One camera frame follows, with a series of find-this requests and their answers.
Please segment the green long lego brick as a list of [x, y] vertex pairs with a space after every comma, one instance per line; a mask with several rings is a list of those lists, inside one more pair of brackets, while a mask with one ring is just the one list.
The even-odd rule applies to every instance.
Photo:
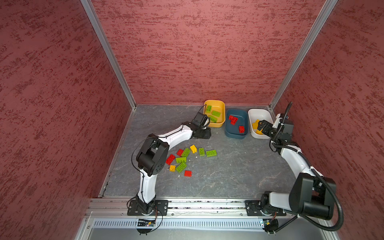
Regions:
[[186, 169], [186, 167], [187, 167], [187, 164], [184, 163], [184, 162], [182, 162], [182, 163], [180, 163], [180, 164], [176, 167], [176, 171], [177, 171], [178, 173], [181, 173], [183, 170]]
[[219, 118], [221, 116], [221, 113], [218, 111], [212, 111], [212, 116]]

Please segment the red long lego brick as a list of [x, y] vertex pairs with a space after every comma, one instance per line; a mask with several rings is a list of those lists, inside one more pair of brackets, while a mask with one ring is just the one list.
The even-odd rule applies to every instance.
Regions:
[[236, 117], [231, 118], [231, 124], [232, 125], [235, 125], [237, 123], [237, 121], [238, 121], [238, 118], [236, 118]]
[[174, 156], [174, 155], [170, 155], [168, 158], [167, 158], [167, 160], [166, 160], [166, 164], [167, 165], [171, 165], [171, 163], [174, 161], [176, 159], [176, 157]]

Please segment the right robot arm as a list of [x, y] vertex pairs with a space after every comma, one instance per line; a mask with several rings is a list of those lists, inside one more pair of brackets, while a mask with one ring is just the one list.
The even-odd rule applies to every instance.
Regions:
[[283, 119], [274, 124], [258, 122], [258, 131], [270, 138], [269, 146], [289, 164], [296, 181], [288, 194], [266, 191], [257, 209], [265, 216], [285, 212], [294, 215], [294, 219], [302, 217], [321, 230], [338, 231], [344, 223], [344, 212], [336, 195], [336, 183], [315, 169], [292, 141], [291, 133], [285, 131], [287, 126]]

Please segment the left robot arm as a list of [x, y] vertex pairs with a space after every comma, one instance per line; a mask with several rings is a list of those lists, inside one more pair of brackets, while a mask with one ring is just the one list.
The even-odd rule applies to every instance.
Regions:
[[135, 201], [143, 215], [150, 215], [155, 210], [157, 174], [164, 168], [169, 150], [190, 139], [209, 139], [209, 124], [209, 120], [200, 124], [196, 121], [184, 122], [166, 134], [150, 134], [141, 142], [136, 156], [138, 166], [135, 167], [140, 172], [141, 180]]

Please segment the white plastic bin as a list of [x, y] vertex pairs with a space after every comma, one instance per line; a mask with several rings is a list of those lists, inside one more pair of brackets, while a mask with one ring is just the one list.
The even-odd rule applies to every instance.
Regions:
[[249, 123], [250, 123], [250, 133], [251, 136], [255, 139], [267, 140], [268, 136], [264, 135], [261, 131], [258, 130], [259, 122], [266, 120], [269, 123], [273, 122], [271, 114], [264, 109], [250, 109], [248, 110]]

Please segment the small green lego brick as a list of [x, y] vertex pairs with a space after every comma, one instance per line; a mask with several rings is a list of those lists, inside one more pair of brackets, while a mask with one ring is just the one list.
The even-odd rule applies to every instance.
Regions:
[[199, 155], [200, 155], [200, 157], [205, 156], [205, 149], [204, 148], [199, 148]]

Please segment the teal plastic bin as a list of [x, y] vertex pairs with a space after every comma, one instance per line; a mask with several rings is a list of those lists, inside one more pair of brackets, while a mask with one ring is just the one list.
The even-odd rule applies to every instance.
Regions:
[[[231, 120], [229, 120], [230, 115], [238, 118], [238, 121], [235, 125], [231, 124]], [[244, 126], [245, 128], [244, 133], [239, 133], [239, 126]], [[248, 123], [247, 112], [240, 109], [228, 109], [226, 112], [225, 135], [228, 138], [242, 140], [246, 137], [248, 132], [249, 132], [249, 123]]]

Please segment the yellow plastic bin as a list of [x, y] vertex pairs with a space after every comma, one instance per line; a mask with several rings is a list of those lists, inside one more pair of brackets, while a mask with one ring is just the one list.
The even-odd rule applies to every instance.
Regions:
[[220, 100], [207, 100], [204, 105], [204, 114], [211, 120], [209, 127], [221, 128], [226, 120], [225, 103]]

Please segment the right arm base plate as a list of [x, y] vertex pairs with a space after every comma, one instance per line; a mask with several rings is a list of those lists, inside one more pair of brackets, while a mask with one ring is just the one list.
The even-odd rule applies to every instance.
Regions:
[[260, 200], [246, 200], [245, 210], [249, 217], [283, 217], [287, 214], [282, 210], [269, 205], [262, 205]]

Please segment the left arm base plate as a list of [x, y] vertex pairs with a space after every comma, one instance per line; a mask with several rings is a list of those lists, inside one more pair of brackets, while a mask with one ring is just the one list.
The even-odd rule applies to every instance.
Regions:
[[145, 204], [140, 199], [132, 200], [128, 204], [128, 216], [155, 216], [158, 214], [164, 217], [168, 212], [168, 200], [153, 200], [149, 204]]

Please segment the aluminium front rail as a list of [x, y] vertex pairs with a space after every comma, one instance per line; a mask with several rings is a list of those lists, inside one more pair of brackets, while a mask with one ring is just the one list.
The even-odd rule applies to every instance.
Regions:
[[127, 214], [127, 198], [92, 199], [77, 240], [338, 240], [298, 218], [276, 234], [263, 229], [262, 216], [248, 216], [243, 199], [169, 199], [159, 228], [140, 234], [140, 216]]

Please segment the left corner aluminium post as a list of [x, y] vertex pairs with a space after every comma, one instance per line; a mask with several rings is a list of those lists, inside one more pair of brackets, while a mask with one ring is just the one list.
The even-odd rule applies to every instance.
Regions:
[[133, 94], [128, 86], [128, 83], [126, 81], [126, 78], [124, 77], [123, 71], [121, 67], [119, 66], [118, 60], [113, 52], [113, 49], [108, 41], [108, 38], [105, 34], [105, 31], [103, 30], [102, 24], [97, 16], [97, 13], [95, 11], [95, 8], [92, 4], [92, 1], [90, 0], [81, 0], [82, 6], [91, 22], [91, 25], [103, 47], [103, 50], [111, 64], [112, 69], [114, 70], [114, 73], [123, 89], [123, 92], [130, 103], [130, 106], [133, 110], [136, 110], [137, 103], [134, 100]]

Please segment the corner aluminium post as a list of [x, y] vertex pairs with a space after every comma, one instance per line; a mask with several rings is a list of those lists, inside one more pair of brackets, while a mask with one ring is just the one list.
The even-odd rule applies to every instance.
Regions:
[[292, 78], [294, 77], [296, 71], [298, 70], [299, 66], [301, 65], [302, 61], [304, 60], [305, 56], [307, 55], [308, 51], [310, 50], [311, 46], [315, 42], [318, 34], [322, 30], [324, 24], [326, 23], [327, 19], [329, 18], [330, 14], [332, 13], [334, 7], [338, 3], [338, 0], [326, 0], [316, 17], [311, 29], [309, 30], [303, 44], [301, 45], [293, 63], [291, 64], [289, 70], [287, 71], [282, 83], [280, 84], [277, 92], [275, 93], [274, 97], [272, 98], [272, 101], [269, 104], [269, 110], [274, 112], [275, 107], [277, 106], [277, 103], [279, 102], [280, 98], [282, 97], [283, 93], [287, 89], [289, 83], [291, 82]]
[[123, 92], [130, 103], [130, 106], [133, 110], [136, 110], [137, 103], [134, 100], [133, 94], [128, 86], [128, 83], [126, 81], [126, 78], [124, 77], [123, 71], [121, 67], [119, 66], [118, 60], [113, 52], [113, 49], [108, 41], [108, 38], [105, 34], [105, 31], [103, 30], [102, 24], [97, 16], [97, 13], [95, 11], [95, 8], [92, 4], [92, 1], [90, 0], [81, 0], [82, 6], [91, 22], [91, 25], [103, 47], [103, 50], [111, 64], [112, 69], [114, 70], [114, 73], [123, 89]]

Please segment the right corner aluminium post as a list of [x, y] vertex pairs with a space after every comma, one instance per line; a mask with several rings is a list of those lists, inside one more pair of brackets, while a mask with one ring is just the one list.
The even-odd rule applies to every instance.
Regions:
[[277, 106], [277, 103], [279, 102], [280, 98], [282, 97], [283, 93], [287, 89], [289, 83], [291, 82], [292, 78], [294, 77], [296, 71], [298, 70], [299, 66], [301, 65], [302, 61], [304, 60], [305, 56], [307, 55], [308, 51], [310, 50], [311, 46], [315, 42], [318, 34], [322, 30], [324, 24], [326, 23], [327, 19], [329, 18], [330, 14], [332, 13], [334, 7], [338, 3], [338, 0], [326, 0], [316, 17], [311, 29], [309, 30], [303, 44], [301, 45], [293, 63], [291, 64], [289, 70], [287, 71], [282, 83], [280, 84], [277, 92], [275, 93], [274, 97], [272, 98], [272, 101], [269, 104], [269, 110], [274, 112], [275, 107]]

